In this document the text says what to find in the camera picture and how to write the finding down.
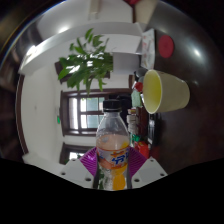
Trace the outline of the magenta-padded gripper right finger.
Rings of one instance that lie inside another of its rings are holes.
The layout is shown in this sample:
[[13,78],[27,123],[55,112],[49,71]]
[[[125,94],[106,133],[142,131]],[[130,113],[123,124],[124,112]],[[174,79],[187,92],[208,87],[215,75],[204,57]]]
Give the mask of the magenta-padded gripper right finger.
[[166,171],[160,166],[153,157],[146,159],[136,149],[129,150],[128,164],[128,188],[136,189],[144,187],[167,175]]

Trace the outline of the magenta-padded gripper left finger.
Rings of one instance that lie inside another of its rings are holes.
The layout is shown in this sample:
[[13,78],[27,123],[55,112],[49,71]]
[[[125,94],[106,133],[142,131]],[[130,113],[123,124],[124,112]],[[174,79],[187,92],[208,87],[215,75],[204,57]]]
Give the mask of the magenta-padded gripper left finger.
[[60,176],[74,184],[92,189],[98,171],[96,149],[92,148],[79,159],[70,160],[60,172]]

